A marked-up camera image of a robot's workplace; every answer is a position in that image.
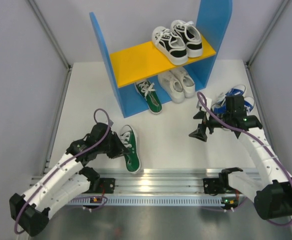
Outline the aluminium frame post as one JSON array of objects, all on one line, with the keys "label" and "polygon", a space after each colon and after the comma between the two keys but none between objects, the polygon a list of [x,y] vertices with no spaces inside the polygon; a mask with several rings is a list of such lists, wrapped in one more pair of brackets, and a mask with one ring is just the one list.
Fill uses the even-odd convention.
[{"label": "aluminium frame post", "polygon": [[274,15],[272,16],[269,24],[265,28],[261,38],[259,39],[255,49],[253,50],[249,60],[246,62],[247,69],[250,69],[252,64],[254,63],[255,59],[257,58],[259,52],[261,51],[262,47],[268,40],[270,34],[272,33],[274,27],[276,26],[277,22],[280,20],[284,12],[286,11],[287,7],[291,3],[291,0],[282,0],[280,5],[278,6],[277,10],[275,11]]},{"label": "aluminium frame post", "polygon": [[34,0],[26,0],[26,2],[29,4],[31,10],[35,14],[37,20],[39,21],[39,24],[41,25],[43,31],[45,32],[46,36],[48,37],[52,47],[56,51],[57,55],[59,56],[61,62],[63,65],[70,70],[71,69],[71,64],[68,62],[66,59],[65,54],[63,53],[55,35],[53,34],[51,28],[49,27],[48,22],[46,21],[45,17],[43,16],[40,8],[38,7],[36,1]]}]

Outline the green sneaker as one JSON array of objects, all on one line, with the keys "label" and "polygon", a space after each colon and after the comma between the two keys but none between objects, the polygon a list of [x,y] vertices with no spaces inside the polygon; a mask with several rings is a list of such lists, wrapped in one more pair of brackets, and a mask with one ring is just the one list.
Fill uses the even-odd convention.
[{"label": "green sneaker", "polygon": [[134,85],[136,91],[141,95],[141,97],[148,105],[149,111],[155,115],[158,115],[162,111],[162,105],[156,94],[154,83],[147,79],[143,79],[136,82]]},{"label": "green sneaker", "polygon": [[136,174],[141,169],[141,160],[138,155],[138,135],[131,125],[124,125],[120,130],[119,138],[123,145],[128,149],[128,153],[124,154],[126,168]]}]

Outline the black white sneaker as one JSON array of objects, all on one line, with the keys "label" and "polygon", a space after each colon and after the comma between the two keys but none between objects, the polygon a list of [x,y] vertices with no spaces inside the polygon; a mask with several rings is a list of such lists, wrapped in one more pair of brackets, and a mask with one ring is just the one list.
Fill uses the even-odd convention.
[{"label": "black white sneaker", "polygon": [[188,61],[185,43],[170,29],[156,27],[152,32],[152,43],[173,65],[180,66]]},{"label": "black white sneaker", "polygon": [[171,30],[182,38],[189,58],[202,56],[202,37],[192,21],[175,20],[171,23]]}]

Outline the blue and yellow shoe shelf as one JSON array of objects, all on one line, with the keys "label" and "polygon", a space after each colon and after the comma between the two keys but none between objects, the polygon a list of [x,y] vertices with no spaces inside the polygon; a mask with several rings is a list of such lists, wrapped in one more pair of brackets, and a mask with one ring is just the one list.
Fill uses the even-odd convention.
[{"label": "blue and yellow shoe shelf", "polygon": [[[204,89],[209,80],[233,10],[231,0],[200,2],[195,26],[202,35],[203,54],[189,59],[184,68],[195,81],[196,90]],[[151,41],[109,53],[102,30],[93,12],[90,20],[94,29],[105,68],[123,117],[148,110],[146,101],[134,84],[148,79],[157,84],[157,75],[175,68]]]}]

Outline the black white sneaker right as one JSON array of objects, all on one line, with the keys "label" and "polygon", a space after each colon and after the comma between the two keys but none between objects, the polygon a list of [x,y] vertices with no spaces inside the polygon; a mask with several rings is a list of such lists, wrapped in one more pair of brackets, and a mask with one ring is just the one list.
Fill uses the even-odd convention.
[{"label": "black white sneaker right", "polygon": [[171,30],[182,38],[189,58],[202,56],[202,37],[192,21],[175,20],[171,23]]}]

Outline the aluminium mounting rail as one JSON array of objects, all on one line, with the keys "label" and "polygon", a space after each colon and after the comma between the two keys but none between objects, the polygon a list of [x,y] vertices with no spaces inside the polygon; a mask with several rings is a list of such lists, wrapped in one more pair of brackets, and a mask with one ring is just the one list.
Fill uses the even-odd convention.
[{"label": "aluminium mounting rail", "polygon": [[137,173],[130,173],[124,159],[117,158],[88,164],[98,174],[95,183],[83,175],[69,176],[66,183],[51,194],[68,194],[70,199],[79,195],[197,195],[204,193],[204,179],[215,181],[225,168],[210,167],[204,161],[179,161],[178,159],[145,159]]}]

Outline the left aluminium frame post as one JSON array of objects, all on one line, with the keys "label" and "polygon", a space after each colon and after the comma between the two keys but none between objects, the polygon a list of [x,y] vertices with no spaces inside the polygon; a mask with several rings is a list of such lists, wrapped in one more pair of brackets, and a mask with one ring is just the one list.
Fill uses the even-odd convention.
[{"label": "left aluminium frame post", "polygon": [[63,65],[70,70],[71,69],[71,64],[68,62],[66,59],[65,54],[63,53],[55,35],[53,34],[51,28],[49,27],[48,22],[46,21],[45,17],[43,16],[40,8],[38,7],[36,1],[34,0],[26,0],[26,2],[29,4],[31,10],[35,14],[37,20],[39,21],[39,24],[41,25],[43,31],[45,32],[46,36],[48,37],[52,47],[56,51],[57,55],[59,56],[61,62]]}]

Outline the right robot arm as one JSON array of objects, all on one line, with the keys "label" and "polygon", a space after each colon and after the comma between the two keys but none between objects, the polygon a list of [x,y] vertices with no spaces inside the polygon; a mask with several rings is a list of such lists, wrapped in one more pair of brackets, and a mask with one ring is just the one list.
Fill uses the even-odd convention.
[{"label": "right robot arm", "polygon": [[212,112],[209,99],[201,92],[197,97],[199,112],[194,119],[200,123],[189,136],[206,142],[215,129],[230,130],[249,153],[261,178],[254,180],[239,167],[226,168],[219,173],[217,184],[207,186],[205,193],[238,191],[253,202],[259,217],[269,222],[292,217],[292,176],[273,151],[260,120],[248,114],[244,97],[227,96],[226,111],[218,114]]}]

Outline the black white sneaker left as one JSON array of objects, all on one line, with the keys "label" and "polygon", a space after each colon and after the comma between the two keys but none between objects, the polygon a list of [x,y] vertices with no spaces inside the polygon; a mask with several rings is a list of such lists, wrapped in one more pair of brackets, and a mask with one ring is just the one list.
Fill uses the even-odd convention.
[{"label": "black white sneaker left", "polygon": [[156,27],[152,32],[152,43],[173,65],[180,66],[188,61],[185,43],[170,29]]}]

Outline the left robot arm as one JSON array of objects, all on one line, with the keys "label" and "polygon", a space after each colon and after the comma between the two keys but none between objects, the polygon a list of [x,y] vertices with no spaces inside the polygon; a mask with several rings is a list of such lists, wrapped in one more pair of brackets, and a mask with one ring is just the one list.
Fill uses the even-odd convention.
[{"label": "left robot arm", "polygon": [[98,155],[114,159],[128,153],[128,148],[109,125],[97,123],[90,133],[70,144],[44,177],[24,193],[15,193],[9,199],[15,233],[34,237],[69,201],[86,192],[102,192],[104,185],[100,175],[88,167],[88,163]]}]

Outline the blue sneaker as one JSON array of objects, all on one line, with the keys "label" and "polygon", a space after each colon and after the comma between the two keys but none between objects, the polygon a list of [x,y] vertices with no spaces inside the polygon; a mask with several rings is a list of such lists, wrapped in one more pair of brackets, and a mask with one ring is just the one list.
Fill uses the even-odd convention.
[{"label": "blue sneaker", "polygon": [[253,97],[247,96],[244,98],[244,107],[249,115],[255,107],[255,99]]},{"label": "blue sneaker", "polygon": [[231,96],[243,96],[246,91],[246,86],[243,84],[236,85],[229,89],[227,92],[219,94],[214,104],[212,105],[212,111],[215,114],[223,114],[226,112],[226,97]]}]

